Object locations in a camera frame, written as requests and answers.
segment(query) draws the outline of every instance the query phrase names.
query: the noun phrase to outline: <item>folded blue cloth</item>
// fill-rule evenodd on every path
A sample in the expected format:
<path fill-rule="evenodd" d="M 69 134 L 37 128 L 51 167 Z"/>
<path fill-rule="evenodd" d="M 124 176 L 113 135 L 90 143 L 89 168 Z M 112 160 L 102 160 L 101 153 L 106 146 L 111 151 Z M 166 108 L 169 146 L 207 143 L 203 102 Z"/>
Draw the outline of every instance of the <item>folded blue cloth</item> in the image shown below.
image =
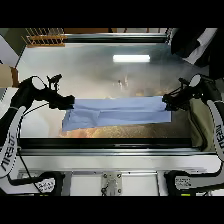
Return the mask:
<path fill-rule="evenodd" d="M 117 99 L 76 99 L 62 121 L 62 131 L 100 126 L 171 122 L 162 96 Z"/>

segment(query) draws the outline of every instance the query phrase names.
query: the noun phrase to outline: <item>blue cloth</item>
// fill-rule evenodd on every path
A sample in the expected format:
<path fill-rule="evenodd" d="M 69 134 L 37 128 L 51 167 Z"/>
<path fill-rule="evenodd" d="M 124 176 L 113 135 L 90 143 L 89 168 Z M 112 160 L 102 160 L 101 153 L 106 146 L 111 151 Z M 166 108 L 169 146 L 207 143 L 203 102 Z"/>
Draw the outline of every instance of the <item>blue cloth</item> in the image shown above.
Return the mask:
<path fill-rule="evenodd" d="M 117 99 L 76 99 L 62 121 L 62 131 L 100 126 L 171 122 L 162 96 Z"/>

